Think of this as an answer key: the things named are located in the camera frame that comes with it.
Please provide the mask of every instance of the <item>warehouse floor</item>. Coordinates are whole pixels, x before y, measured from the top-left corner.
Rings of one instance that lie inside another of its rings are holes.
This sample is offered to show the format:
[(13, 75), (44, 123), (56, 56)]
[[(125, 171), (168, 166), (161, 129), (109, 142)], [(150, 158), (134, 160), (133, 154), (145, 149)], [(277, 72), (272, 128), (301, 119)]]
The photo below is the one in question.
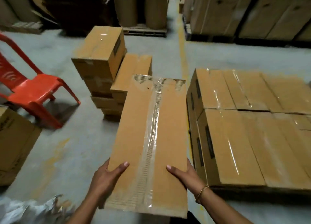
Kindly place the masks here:
[[(311, 81), (311, 50), (297, 48), (266, 48), (232, 44), (185, 42), (179, 0), (170, 0), (167, 38), (125, 36), (129, 53), (151, 54), (153, 74), (157, 77), (190, 80), (197, 67), (225, 69), (256, 69), (264, 72), (297, 74)], [(43, 129), (15, 182), (4, 195), (19, 200), (36, 199), (45, 202), (64, 194), (72, 204), (83, 200), (94, 171), (109, 158), (118, 123), (102, 120), (90, 93), (80, 79), (70, 57), (83, 38), (59, 35), (60, 30), (48, 30), (41, 35), (9, 33), (33, 62), (47, 74), (61, 77), (81, 101), (79, 107), (64, 90), (56, 92), (53, 113), (69, 118), (62, 129)], [(28, 78), (35, 73), (6, 45), (0, 51)], [(254, 223), (309, 223), (311, 208), (230, 202), (234, 208)], [(189, 210), (201, 223), (213, 223), (202, 206), (189, 194)], [(162, 217), (116, 210), (97, 211), (93, 223), (164, 223)]]

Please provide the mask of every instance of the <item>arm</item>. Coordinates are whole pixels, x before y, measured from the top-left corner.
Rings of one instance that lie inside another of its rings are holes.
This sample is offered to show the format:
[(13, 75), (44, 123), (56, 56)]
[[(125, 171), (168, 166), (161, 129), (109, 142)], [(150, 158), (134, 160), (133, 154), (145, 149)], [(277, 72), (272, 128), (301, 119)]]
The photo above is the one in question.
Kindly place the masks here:
[[(197, 175), (189, 159), (187, 161), (186, 172), (183, 172), (176, 167), (171, 167), (170, 165), (167, 165), (166, 169), (176, 176), (188, 188), (188, 190), (194, 194), (194, 196), (197, 196), (202, 188), (205, 187), (204, 182)], [(209, 188), (206, 188), (203, 191), (197, 202), (204, 206), (216, 224), (251, 223)]]
[(85, 199), (67, 224), (90, 224), (100, 202), (108, 198), (119, 177), (129, 166), (129, 163), (125, 162), (110, 172), (108, 171), (108, 164), (109, 159), (94, 173)]

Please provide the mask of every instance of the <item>chair seat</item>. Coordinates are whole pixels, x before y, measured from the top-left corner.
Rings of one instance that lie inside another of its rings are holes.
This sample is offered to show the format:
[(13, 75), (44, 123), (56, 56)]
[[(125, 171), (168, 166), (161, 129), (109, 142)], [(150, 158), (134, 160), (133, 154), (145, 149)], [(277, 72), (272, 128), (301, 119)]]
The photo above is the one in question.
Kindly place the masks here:
[(58, 77), (38, 74), (32, 80), (28, 79), (12, 89), (13, 93), (9, 96), (9, 101), (19, 104), (43, 103), (60, 86)]

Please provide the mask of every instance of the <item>gold bracelet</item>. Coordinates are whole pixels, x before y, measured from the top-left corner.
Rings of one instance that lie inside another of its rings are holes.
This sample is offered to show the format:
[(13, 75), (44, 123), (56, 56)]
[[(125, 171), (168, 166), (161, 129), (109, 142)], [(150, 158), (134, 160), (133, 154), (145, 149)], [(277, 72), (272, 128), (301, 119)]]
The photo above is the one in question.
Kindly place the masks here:
[(198, 200), (199, 200), (201, 194), (203, 193), (203, 191), (204, 191), (207, 187), (208, 187), (207, 185), (204, 186), (204, 187), (201, 189), (200, 193), (195, 197), (195, 201), (196, 201), (196, 202), (198, 202)]

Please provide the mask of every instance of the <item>chair backrest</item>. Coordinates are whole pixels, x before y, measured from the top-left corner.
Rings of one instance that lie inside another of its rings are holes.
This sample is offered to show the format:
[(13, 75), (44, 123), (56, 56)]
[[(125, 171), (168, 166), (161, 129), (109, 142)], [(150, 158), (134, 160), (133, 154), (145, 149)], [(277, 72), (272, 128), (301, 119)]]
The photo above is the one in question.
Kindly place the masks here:
[(27, 78), (17, 71), (0, 53), (0, 82), (6, 85), (10, 90), (25, 82)]

